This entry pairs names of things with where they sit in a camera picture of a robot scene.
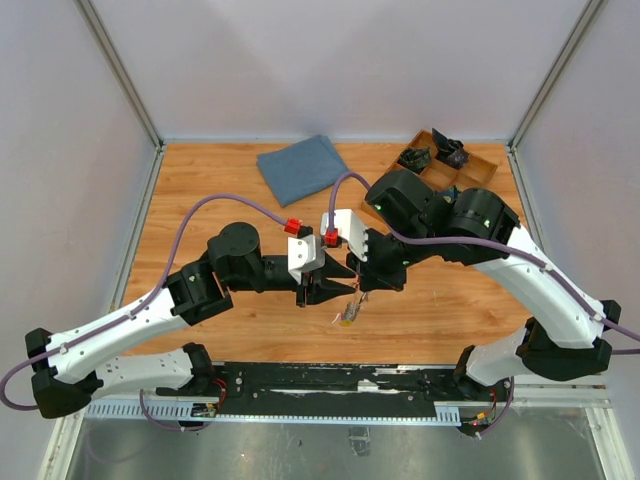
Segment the metal key organizer red handle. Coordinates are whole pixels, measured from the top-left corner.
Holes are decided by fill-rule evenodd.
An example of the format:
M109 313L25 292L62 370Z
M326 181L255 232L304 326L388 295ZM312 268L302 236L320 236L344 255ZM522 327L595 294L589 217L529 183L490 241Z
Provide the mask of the metal key organizer red handle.
M369 299L369 293L361 289L361 280L362 277L358 275L353 283L355 288L353 298L346 304L344 310L335 316L332 324L339 323L343 327L348 327L357 319L362 306Z

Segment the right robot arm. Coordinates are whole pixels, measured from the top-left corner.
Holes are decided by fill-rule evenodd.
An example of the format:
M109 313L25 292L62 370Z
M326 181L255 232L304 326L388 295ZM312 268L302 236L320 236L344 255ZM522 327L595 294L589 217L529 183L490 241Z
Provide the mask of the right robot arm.
M365 202L389 233L366 227L350 209L333 208L324 221L326 240L348 244L361 292L401 291L409 267L439 257L492 278L531 315L508 337L463 350L452 377L460 397L477 399L518 375L563 382L608 369L613 348L603 334L617 325L620 305L592 298L562 273L498 195L436 192L415 173L395 170L369 187Z

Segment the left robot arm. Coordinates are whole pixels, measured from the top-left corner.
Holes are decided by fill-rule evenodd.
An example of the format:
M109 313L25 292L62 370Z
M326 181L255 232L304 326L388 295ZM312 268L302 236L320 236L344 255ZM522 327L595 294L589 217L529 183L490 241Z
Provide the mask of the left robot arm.
M31 386L36 408L44 418L55 419L94 399L139 390L168 396L222 395L226 377L215 370L201 344L188 343L164 354L124 353L232 309L235 291L290 291L304 307L353 293L346 282L355 276L326 254L310 228L302 237L289 239L287 254L264 255L254 226L231 223L208 240L198 260L136 301L73 330L29 332L25 343L35 361Z

